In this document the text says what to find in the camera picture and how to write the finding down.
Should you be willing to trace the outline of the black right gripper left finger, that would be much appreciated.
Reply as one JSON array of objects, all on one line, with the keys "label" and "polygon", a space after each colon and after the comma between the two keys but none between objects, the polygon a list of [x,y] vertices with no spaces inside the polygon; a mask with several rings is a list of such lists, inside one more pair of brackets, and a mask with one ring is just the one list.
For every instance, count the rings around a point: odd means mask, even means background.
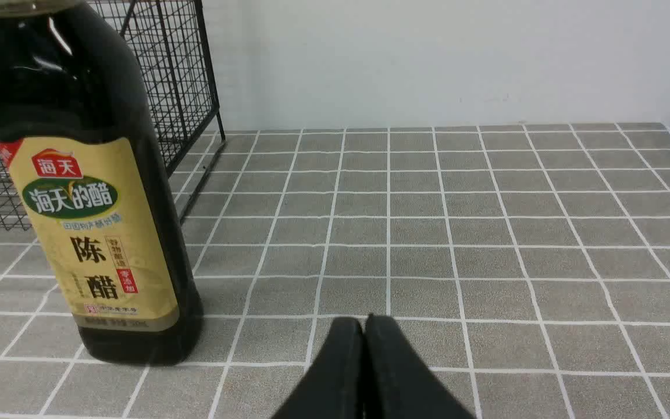
[{"label": "black right gripper left finger", "polygon": [[272,417],[362,418],[363,350],[359,321],[333,319],[318,356]]}]

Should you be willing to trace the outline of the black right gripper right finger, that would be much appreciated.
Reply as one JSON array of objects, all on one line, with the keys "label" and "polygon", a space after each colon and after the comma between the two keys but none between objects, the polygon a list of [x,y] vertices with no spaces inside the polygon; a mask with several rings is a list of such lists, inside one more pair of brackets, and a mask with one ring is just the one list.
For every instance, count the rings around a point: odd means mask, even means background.
[{"label": "black right gripper right finger", "polygon": [[365,321],[366,418],[473,418],[421,360],[394,318]]}]

